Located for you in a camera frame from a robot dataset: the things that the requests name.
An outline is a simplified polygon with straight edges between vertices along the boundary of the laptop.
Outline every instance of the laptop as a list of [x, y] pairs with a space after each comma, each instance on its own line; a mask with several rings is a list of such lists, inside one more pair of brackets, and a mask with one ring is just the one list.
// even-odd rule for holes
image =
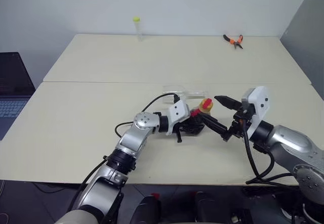
[[0, 140], [34, 92], [19, 53], [0, 53]]

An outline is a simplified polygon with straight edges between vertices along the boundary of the pliers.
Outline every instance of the pliers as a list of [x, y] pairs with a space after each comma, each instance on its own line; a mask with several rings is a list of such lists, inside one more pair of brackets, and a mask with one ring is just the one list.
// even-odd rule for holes
[[223, 35], [224, 39], [227, 40], [229, 43], [233, 44], [235, 49], [236, 49], [236, 46], [240, 47], [241, 49], [243, 49], [243, 47], [241, 46], [241, 42], [243, 41], [243, 36], [242, 35], [239, 35], [239, 38], [236, 41], [234, 41], [233, 39], [230, 39], [228, 38], [227, 35]]

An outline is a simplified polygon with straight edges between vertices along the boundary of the white tabletop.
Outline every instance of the white tabletop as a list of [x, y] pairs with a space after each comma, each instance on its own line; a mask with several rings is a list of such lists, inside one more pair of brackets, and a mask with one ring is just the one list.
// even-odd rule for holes
[[[253, 85], [185, 85], [208, 90], [211, 96], [236, 99]], [[265, 120], [308, 135], [324, 148], [321, 120], [323, 101], [310, 85], [269, 85], [271, 108]], [[162, 84], [42, 83], [11, 129], [0, 141], [0, 179], [80, 183], [114, 149], [116, 124], [132, 120]], [[192, 100], [190, 107], [197, 105]], [[161, 101], [148, 111], [167, 108]], [[234, 111], [215, 101], [212, 115], [227, 126]], [[268, 157], [253, 150], [257, 166]], [[273, 174], [286, 172], [276, 165]], [[244, 144], [233, 137], [224, 142], [205, 128], [198, 137], [157, 134], [148, 143], [130, 173], [128, 183], [244, 184], [252, 178]], [[292, 178], [285, 183], [296, 183]]]
[[79, 34], [45, 82], [310, 84], [275, 37]]

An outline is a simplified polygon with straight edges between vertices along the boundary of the gray wall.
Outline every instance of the gray wall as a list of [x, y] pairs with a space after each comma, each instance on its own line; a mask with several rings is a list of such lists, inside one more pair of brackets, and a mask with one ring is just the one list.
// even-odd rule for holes
[[304, 0], [281, 42], [324, 98], [324, 0]]
[[18, 51], [35, 86], [76, 33], [281, 36], [303, 0], [0, 0], [0, 52]]

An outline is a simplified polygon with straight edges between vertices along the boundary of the laptop keyboard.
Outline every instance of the laptop keyboard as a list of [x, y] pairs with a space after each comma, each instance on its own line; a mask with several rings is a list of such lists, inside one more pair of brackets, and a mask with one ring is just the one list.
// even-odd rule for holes
[[16, 118], [27, 101], [0, 101], [0, 118]]

